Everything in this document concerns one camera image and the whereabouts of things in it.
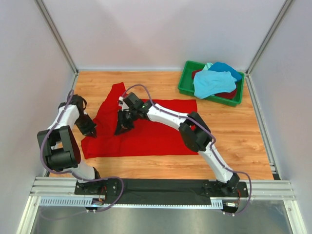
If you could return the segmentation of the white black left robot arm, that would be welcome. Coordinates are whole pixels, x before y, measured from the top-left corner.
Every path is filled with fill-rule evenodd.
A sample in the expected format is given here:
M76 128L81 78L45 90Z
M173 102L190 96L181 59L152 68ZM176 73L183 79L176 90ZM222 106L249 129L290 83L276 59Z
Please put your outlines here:
M87 101L71 90L67 100L58 106L58 114L53 123L38 132L40 161L53 174L71 174L77 179L76 188L82 194L98 195L103 192L99 172L82 159L80 149L73 134L77 126L82 135L97 137L96 124L85 112Z

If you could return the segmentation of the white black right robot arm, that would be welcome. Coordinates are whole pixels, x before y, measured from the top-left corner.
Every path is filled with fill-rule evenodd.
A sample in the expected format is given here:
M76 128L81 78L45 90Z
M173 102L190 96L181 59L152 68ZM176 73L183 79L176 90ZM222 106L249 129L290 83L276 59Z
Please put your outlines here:
M134 93L118 98L121 109L117 113L115 134L119 135L134 128L134 122L144 119L160 123L179 131L185 146L201 155L208 163L217 180L217 189L227 197L237 191L240 181L237 172L229 167L215 147L216 138L197 112L176 112L149 100L144 102Z

